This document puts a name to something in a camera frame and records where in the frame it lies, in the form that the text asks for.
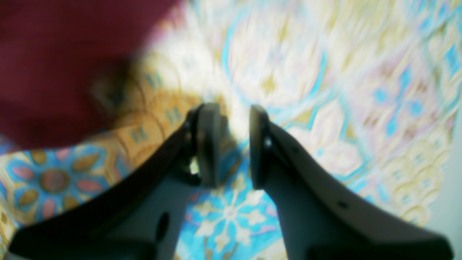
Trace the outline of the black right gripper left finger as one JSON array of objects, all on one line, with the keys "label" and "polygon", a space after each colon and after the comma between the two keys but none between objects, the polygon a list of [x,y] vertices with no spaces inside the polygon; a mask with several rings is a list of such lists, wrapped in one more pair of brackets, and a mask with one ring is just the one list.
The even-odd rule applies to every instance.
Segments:
[{"label": "black right gripper left finger", "polygon": [[172,260],[188,199],[216,188],[221,107],[204,103],[123,181],[60,216],[20,229],[9,260]]}]

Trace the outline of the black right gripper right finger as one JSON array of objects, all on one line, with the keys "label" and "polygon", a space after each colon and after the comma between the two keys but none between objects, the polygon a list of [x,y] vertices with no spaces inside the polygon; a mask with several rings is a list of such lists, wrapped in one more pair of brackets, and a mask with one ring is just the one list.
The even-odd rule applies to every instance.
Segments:
[{"label": "black right gripper right finger", "polygon": [[443,235],[350,191],[259,105],[249,134],[253,188],[275,203],[289,260],[452,260]]}]

